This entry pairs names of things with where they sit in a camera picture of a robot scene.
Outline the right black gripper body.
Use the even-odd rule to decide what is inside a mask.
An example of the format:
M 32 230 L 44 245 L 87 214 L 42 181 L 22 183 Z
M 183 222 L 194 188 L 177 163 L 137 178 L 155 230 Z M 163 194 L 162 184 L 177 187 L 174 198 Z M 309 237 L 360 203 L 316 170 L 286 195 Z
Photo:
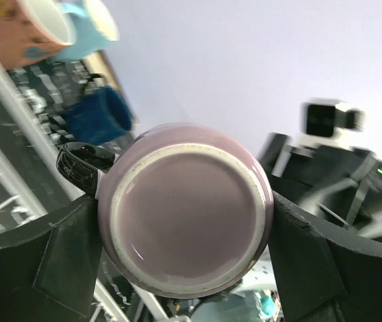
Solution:
M 303 210 L 339 226 L 372 222 L 363 204 L 377 167 L 368 150 L 327 145 L 294 147 L 289 136 L 271 133 L 258 157 L 272 189 Z

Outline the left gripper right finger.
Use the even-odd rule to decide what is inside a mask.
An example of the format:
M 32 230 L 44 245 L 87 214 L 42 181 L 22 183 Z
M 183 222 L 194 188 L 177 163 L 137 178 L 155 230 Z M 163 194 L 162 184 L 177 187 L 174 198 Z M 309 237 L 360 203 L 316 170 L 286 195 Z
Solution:
M 269 252 L 285 320 L 382 321 L 382 243 L 273 197 Z

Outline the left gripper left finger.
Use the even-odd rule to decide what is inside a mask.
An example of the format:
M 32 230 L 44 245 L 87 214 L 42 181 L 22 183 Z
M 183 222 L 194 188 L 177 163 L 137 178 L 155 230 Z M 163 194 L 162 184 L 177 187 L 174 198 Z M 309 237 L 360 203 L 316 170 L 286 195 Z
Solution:
M 86 321 L 101 257 L 97 202 L 69 205 L 0 235 L 0 321 Z

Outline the mauve mug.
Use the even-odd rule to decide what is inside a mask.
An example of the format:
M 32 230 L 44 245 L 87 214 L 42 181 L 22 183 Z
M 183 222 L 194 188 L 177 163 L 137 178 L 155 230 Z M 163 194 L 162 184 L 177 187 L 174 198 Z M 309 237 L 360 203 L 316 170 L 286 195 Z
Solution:
M 153 294 L 193 299 L 223 291 L 268 243 L 267 175 L 217 130 L 159 125 L 119 154 L 69 142 L 56 167 L 97 200 L 101 239 L 120 273 Z

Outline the dark blue mug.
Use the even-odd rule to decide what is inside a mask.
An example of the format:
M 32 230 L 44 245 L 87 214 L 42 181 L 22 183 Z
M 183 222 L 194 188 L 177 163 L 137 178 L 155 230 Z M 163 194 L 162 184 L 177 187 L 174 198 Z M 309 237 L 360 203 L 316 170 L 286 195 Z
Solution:
M 75 140 L 92 145 L 120 138 L 133 127 L 133 118 L 126 101 L 110 86 L 81 95 L 62 117 L 67 132 Z

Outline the salmon square mug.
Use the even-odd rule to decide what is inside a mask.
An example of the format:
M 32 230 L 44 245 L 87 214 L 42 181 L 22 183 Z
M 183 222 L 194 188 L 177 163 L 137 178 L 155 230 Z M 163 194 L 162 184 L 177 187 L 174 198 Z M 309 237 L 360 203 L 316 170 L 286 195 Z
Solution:
M 0 63 L 5 70 L 51 58 L 76 41 L 59 1 L 0 1 Z

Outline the light blue faceted mug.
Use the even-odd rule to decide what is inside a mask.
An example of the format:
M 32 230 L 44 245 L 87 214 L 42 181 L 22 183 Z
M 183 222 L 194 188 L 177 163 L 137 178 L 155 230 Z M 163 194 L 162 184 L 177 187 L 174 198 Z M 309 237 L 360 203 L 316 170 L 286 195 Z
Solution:
M 119 41 L 120 34 L 110 11 L 100 0 L 84 0 L 60 3 L 60 8 L 72 21 L 76 32 L 73 45 L 61 50 L 54 61 L 82 60 L 110 43 Z

